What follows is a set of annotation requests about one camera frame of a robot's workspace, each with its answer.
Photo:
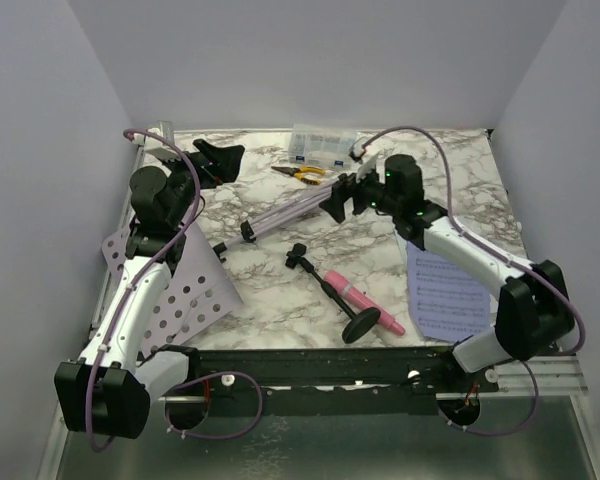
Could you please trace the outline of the lilac music stand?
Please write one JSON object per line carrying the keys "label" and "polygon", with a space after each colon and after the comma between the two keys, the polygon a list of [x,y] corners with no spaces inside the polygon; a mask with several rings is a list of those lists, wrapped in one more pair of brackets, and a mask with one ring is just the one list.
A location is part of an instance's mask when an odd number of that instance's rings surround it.
{"label": "lilac music stand", "polygon": [[331,186],[315,187],[243,222],[240,235],[216,246],[191,221],[200,200],[192,180],[171,182],[149,168],[134,174],[130,188],[132,222],[103,244],[118,287],[94,337],[112,348],[149,354],[189,341],[239,308],[242,299],[221,254],[317,207]]}

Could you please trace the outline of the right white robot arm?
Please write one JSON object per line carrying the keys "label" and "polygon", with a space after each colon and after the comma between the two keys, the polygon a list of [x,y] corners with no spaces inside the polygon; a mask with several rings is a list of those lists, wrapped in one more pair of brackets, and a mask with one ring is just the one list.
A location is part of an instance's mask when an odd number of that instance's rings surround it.
{"label": "right white robot arm", "polygon": [[463,391],[474,383],[477,371],[507,360],[526,361],[573,330],[560,267],[549,260],[533,263],[472,237],[447,209],[426,199],[422,171],[413,157],[390,156],[383,175],[376,170],[363,177],[340,175],[319,206],[341,223],[347,201],[356,215],[368,208],[388,215],[400,237],[454,263],[496,298],[494,325],[456,344],[441,365],[447,389]]}

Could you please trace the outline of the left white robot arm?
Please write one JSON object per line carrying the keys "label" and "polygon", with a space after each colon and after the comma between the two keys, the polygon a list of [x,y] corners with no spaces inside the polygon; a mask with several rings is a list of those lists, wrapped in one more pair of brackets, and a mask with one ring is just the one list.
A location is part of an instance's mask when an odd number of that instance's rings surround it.
{"label": "left white robot arm", "polygon": [[242,145],[197,139],[187,162],[144,166],[129,181],[129,225],[103,253],[117,282],[108,310],[77,359],[61,363],[54,384],[73,432],[135,439],[164,393],[194,393],[199,356],[187,341],[242,303],[197,224],[203,189],[233,183]]}

